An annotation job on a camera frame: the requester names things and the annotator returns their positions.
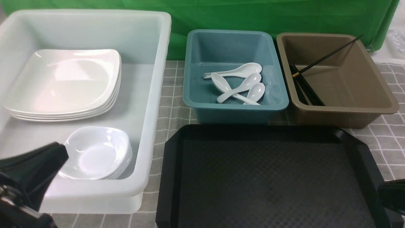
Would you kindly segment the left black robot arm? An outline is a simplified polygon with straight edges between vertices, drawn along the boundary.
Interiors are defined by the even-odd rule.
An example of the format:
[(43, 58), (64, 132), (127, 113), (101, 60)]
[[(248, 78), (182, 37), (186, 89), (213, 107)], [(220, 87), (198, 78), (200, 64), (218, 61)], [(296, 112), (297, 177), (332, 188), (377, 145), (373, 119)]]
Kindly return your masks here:
[(40, 213), (45, 193), (69, 156), (53, 142), (1, 159), (1, 227), (56, 228), (51, 215)]

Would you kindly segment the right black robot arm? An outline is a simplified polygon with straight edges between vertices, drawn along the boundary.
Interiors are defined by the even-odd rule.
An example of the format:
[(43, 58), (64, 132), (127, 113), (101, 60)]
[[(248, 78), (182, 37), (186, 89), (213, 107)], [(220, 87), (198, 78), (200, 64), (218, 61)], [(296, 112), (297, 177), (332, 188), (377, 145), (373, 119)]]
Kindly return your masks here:
[(377, 193), (383, 207), (405, 215), (405, 179), (386, 181), (378, 186)]

